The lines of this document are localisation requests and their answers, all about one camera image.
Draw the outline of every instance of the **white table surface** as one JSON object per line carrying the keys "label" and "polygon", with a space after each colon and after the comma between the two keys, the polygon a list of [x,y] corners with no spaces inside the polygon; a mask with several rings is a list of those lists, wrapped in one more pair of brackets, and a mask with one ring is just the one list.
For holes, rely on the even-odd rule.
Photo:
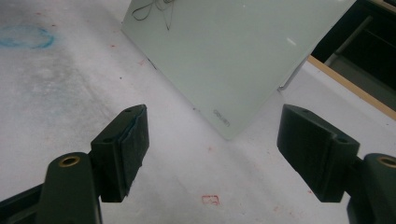
{"label": "white table surface", "polygon": [[282,105],[349,134],[360,157],[396,155],[395,120],[305,63],[226,141],[120,31],[129,4],[0,0],[0,201],[42,183],[55,158],[89,152],[123,108],[146,104],[150,148],[130,196],[101,203],[105,223],[347,223],[348,196],[320,203],[279,153]]}

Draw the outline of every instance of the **screw hole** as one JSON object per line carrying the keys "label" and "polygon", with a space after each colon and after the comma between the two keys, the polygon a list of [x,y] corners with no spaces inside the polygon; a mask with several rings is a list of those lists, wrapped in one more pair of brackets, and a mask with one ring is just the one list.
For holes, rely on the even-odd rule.
{"label": "screw hole", "polygon": [[76,165],[77,163],[79,163],[79,157],[78,156],[70,156],[70,157],[63,158],[59,162],[59,166],[69,167],[69,166]]}
{"label": "screw hole", "polygon": [[110,143],[110,142],[112,142],[112,141],[113,141],[113,139],[111,139],[111,138],[105,138],[105,139],[103,140],[104,143]]}
{"label": "screw hole", "polygon": [[390,157],[379,157],[378,161],[390,168],[396,168],[396,160]]}

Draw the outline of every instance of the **blue stain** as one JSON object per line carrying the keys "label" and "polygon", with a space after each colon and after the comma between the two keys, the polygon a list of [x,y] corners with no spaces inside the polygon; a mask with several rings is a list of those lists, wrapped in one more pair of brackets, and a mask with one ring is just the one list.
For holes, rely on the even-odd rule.
{"label": "blue stain", "polygon": [[31,25],[0,28],[0,47],[45,49],[52,45],[54,36],[47,30]]}

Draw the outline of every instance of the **brass insert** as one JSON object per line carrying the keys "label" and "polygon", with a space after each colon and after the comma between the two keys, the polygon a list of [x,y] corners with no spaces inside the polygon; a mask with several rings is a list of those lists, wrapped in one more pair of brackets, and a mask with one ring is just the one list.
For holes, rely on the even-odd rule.
{"label": "brass insert", "polygon": [[79,162],[79,157],[78,156],[68,156],[61,161],[59,161],[59,166],[60,167],[69,167],[69,166],[74,166]]}
{"label": "brass insert", "polygon": [[390,168],[396,168],[396,160],[391,157],[378,157],[378,161]]}

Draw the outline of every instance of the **black mount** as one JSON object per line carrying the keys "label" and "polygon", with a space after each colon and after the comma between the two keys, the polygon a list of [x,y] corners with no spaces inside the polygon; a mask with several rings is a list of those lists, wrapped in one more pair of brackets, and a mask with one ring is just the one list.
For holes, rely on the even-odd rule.
{"label": "black mount", "polygon": [[146,106],[123,110],[91,148],[55,159],[42,185],[0,202],[0,224],[102,223],[98,197],[121,203],[149,148]]}
{"label": "black mount", "polygon": [[350,195],[350,223],[396,223],[395,158],[374,153],[361,160],[357,141],[294,105],[283,106],[277,146],[321,202]]}

